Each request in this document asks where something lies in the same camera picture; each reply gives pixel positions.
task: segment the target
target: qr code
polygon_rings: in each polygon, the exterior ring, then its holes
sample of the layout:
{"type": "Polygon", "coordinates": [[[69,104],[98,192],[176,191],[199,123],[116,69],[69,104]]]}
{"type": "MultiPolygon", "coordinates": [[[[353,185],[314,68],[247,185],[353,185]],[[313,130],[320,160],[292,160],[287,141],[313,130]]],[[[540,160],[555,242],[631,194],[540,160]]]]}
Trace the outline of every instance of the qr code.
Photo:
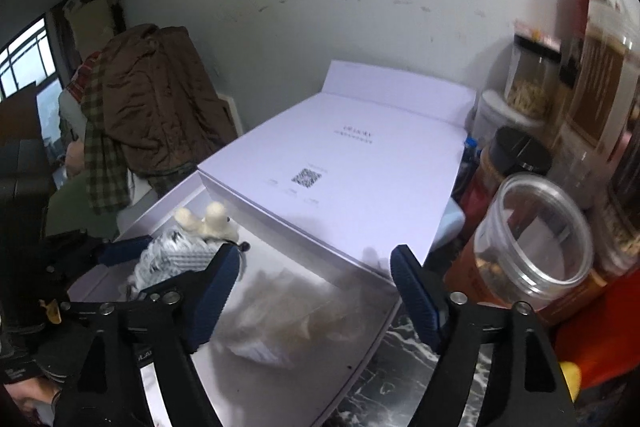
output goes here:
{"type": "Polygon", "coordinates": [[[309,169],[302,169],[302,171],[300,171],[291,181],[297,183],[298,185],[302,185],[303,187],[309,188],[321,177],[322,174],[310,171],[309,169]]]}

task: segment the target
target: cream plush toy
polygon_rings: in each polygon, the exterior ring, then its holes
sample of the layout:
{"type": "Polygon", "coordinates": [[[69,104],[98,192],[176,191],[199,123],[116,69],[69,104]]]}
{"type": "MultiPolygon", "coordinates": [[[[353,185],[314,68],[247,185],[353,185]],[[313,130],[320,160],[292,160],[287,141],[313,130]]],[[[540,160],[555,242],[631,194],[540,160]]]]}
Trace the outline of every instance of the cream plush toy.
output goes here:
{"type": "Polygon", "coordinates": [[[186,232],[197,233],[202,237],[212,237],[233,241],[239,240],[238,226],[229,218],[225,205],[213,201],[207,205],[205,216],[198,219],[188,208],[178,208],[174,218],[186,232]]]}

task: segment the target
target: blue gripper pad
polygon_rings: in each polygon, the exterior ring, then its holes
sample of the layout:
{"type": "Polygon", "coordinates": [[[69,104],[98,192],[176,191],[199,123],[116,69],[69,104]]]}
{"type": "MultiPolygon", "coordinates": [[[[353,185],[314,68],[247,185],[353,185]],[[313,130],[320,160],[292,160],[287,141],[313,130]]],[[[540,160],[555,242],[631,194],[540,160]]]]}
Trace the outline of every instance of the blue gripper pad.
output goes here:
{"type": "Polygon", "coordinates": [[[398,245],[391,252],[390,264],[391,277],[420,341],[439,352],[442,343],[440,313],[420,281],[420,263],[407,245],[398,245]]]}
{"type": "Polygon", "coordinates": [[[151,240],[152,237],[150,235],[141,235],[133,239],[107,243],[102,253],[98,256],[98,263],[105,266],[115,266],[116,264],[137,259],[142,251],[149,246],[151,240]]]}
{"type": "Polygon", "coordinates": [[[240,251],[235,245],[225,247],[226,245],[221,247],[205,270],[205,273],[213,273],[213,276],[193,311],[191,327],[186,338],[192,351],[209,342],[226,300],[238,279],[240,251]]]}

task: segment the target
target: marble table surface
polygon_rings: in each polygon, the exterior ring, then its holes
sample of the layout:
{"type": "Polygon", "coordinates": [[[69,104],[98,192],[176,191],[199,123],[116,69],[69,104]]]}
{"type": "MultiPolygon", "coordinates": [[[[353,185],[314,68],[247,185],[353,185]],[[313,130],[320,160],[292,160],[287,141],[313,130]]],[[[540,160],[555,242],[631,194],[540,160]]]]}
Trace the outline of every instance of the marble table surface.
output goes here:
{"type": "MultiPolygon", "coordinates": [[[[400,308],[369,365],[323,427],[406,427],[437,361],[400,308]]],[[[461,427],[476,425],[490,365],[481,351],[461,427]]]]}

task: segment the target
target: hand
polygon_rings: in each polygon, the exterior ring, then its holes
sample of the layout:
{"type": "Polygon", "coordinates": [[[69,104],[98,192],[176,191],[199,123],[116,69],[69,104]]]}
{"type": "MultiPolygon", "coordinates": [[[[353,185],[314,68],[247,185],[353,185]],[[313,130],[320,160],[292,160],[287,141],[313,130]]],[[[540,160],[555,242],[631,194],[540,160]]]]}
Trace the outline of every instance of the hand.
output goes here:
{"type": "Polygon", "coordinates": [[[36,401],[51,404],[59,391],[52,381],[43,377],[8,383],[4,388],[23,412],[33,412],[36,401]]]}

